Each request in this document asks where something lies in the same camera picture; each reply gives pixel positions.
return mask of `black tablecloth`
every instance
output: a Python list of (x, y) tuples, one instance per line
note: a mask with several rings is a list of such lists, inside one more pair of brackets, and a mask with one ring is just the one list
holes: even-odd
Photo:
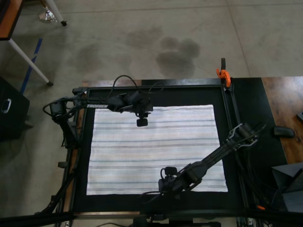
[[(144, 80), (142, 85), (152, 85), (155, 80)], [(235, 79), (235, 97), (242, 122), (251, 125), (267, 122), (267, 128), (275, 123), (261, 79)], [(91, 90), (91, 97), (106, 97), (108, 89)], [(134, 89), (115, 89), (114, 95), (133, 92)], [(229, 128), (220, 87), (167, 87), (151, 96), (154, 106), (209, 105), (214, 114), (220, 143), (228, 135)], [(229, 103), (231, 118), (234, 120), (232, 105)], [(184, 192), (180, 200), (161, 199), (142, 205), (139, 195), (86, 195), (90, 144), (94, 122), (94, 110), (88, 110), (83, 131), (83, 145), (79, 162), (80, 173), (76, 180), (72, 210), (75, 212), (97, 211), (143, 211), (168, 212), (172, 210), (241, 210), (243, 201), (236, 172), (234, 154), (223, 159), (228, 192)], [(251, 149), (251, 162), (268, 184), (274, 183), (271, 166), (286, 164), (280, 140), (266, 133)]]

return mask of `orange clamp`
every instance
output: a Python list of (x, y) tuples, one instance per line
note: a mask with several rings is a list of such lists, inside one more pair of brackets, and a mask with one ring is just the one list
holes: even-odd
[(232, 82), (231, 77), (229, 76), (229, 72), (226, 71), (225, 58), (221, 59), (221, 71), (219, 71), (219, 69), (216, 69), (216, 72), (220, 79), (225, 79), (226, 87), (230, 87)]

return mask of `striped towel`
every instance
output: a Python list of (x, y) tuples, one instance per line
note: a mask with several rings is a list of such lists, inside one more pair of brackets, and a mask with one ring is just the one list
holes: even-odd
[[(154, 107), (146, 127), (133, 113), (96, 109), (87, 195), (157, 191), (162, 168), (179, 171), (219, 146), (212, 105)], [(228, 191), (222, 161), (194, 191)]]

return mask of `table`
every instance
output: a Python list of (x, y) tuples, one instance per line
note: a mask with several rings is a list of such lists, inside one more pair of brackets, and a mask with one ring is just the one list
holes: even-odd
[[(210, 80), (218, 79), (186, 79), (186, 80), (161, 80), (168, 86), (198, 86), (200, 84), (207, 84)], [(137, 80), (136, 83), (139, 86), (152, 85), (158, 80)], [(83, 82), (83, 87), (110, 87), (112, 81), (97, 81), (97, 82)], [(250, 122), (252, 119), (257, 118), (264, 119), (269, 122), (271, 126), (279, 125), (293, 128), (296, 132), (295, 139), (271, 139), (270, 144), (264, 142), (267, 139), (260, 138), (261, 145), (256, 149), (256, 156), (258, 169), (261, 171), (262, 176), (271, 175), (272, 166), (286, 164), (286, 157), (288, 163), (302, 162), (302, 141), (303, 141), (303, 124), (295, 117), (297, 113), (302, 111), (302, 97), (303, 91), (300, 90), (303, 87), (303, 78), (256, 78), (256, 79), (234, 79), (235, 96), (238, 103), (238, 110), (242, 119), (242, 122)], [(117, 86), (130, 87), (131, 81), (118, 81)], [(81, 110), (78, 115), (77, 128), (80, 128), (83, 124), (85, 115), (84, 110)], [(71, 170), (76, 162), (76, 156), (79, 150), (74, 149), (70, 151), (67, 157), (69, 161), (69, 167), (67, 170)], [(72, 183), (65, 195), (64, 204), (62, 204), (62, 211), (76, 212), (77, 215), (82, 217), (93, 218), (133, 218), (140, 215), (140, 211), (136, 210), (112, 210), (106, 211), (83, 209), (80, 211), (76, 209), (73, 202), (73, 196), (75, 193), (75, 185)]]
[[(46, 0), (47, 4), (53, 11), (57, 20), (61, 22), (63, 26), (66, 26), (66, 21), (63, 20), (57, 6), (53, 0)], [(20, 16), (24, 0), (10, 0), (10, 5), (4, 15), (3, 20), (0, 23), (0, 41), (8, 41), (11, 47), (37, 72), (37, 74), (47, 83), (48, 86), (52, 86), (52, 82), (40, 71), (40, 69), (27, 57), (27, 55), (21, 50), (21, 48), (11, 38), (18, 18)]]

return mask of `black box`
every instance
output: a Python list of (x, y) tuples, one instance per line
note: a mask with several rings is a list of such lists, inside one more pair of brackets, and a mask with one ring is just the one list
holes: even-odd
[(0, 77), (0, 140), (21, 136), (29, 100)]

